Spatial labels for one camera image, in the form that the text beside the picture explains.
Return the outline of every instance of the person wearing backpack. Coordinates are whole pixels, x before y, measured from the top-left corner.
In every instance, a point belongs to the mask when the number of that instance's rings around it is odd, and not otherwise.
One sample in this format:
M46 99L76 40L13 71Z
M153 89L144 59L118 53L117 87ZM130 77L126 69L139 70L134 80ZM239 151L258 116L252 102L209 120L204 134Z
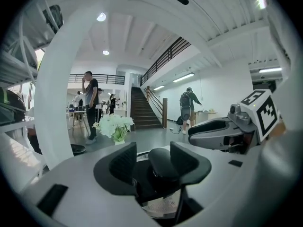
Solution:
M190 120L191 127L195 125L195 107L194 107L193 102L202 106L202 104L199 102L197 96L194 94L192 88L188 87L186 89L186 92L182 93L182 95L181 95L180 106L181 106L181 109L190 107L189 120ZM187 120L184 120L183 121L183 131L182 131L183 134L186 134L186 123L187 123Z

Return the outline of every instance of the staircase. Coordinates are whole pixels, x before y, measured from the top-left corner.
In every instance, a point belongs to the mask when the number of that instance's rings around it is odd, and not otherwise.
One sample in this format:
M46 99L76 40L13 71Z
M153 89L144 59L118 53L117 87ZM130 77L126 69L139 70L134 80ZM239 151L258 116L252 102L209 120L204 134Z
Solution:
M131 106L135 130L163 128L139 87L132 87Z

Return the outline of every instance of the man in black t-shirt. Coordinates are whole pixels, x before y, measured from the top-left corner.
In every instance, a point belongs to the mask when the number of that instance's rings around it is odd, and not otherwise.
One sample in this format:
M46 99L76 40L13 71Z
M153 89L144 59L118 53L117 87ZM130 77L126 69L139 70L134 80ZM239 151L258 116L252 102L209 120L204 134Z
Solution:
M85 80L89 81L89 85L87 86L87 88L84 88ZM89 122L89 129L90 129L90 136L88 137L88 140L86 141L87 145L90 145L90 144L96 142L96 136L97 136L96 128L93 127L93 124L95 122L95 108L96 108L96 105L99 104L97 90L98 90L97 80L93 78L93 74L91 73L91 71L85 72L84 77L82 78L82 91L85 94L86 115L87 115L87 121Z

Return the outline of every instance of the pants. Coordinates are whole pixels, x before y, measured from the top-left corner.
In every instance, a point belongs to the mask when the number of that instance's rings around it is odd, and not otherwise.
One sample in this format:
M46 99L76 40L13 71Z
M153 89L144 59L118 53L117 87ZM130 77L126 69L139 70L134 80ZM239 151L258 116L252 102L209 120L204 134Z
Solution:
M76 107L76 111L78 111L78 108L79 108L79 107ZM77 114L77 118L76 118L76 119L78 120L78 114ZM82 119L82 114L80 114L79 119L80 119L80 120Z
M110 111L109 111L109 115L113 114L114 113L114 108L110 108Z
M101 108L97 108L96 109L96 115L95 115L95 121L99 122L101 119L101 113L102 113L102 109Z
M39 147L39 142L38 142L37 136L36 135L29 135L29 134L27 134L27 137L28 137L28 140L29 140L31 146L34 148L34 151L36 153L42 155L42 152L41 152L40 147Z
M93 124L95 122L95 108L96 105L93 105L92 108L90 108L88 105L86 105L86 116L87 121L89 122L89 129L90 129L90 140L93 140L96 136L96 128L93 127Z

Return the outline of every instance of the shorts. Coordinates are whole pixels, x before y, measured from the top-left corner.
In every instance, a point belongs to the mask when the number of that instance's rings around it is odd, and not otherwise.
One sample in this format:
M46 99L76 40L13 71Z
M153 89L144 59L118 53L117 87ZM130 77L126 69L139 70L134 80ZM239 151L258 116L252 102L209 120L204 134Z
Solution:
M191 110L191 111L190 111L190 118L189 118L189 121L195 121L195 120L196 120L195 111L194 111L194 110Z

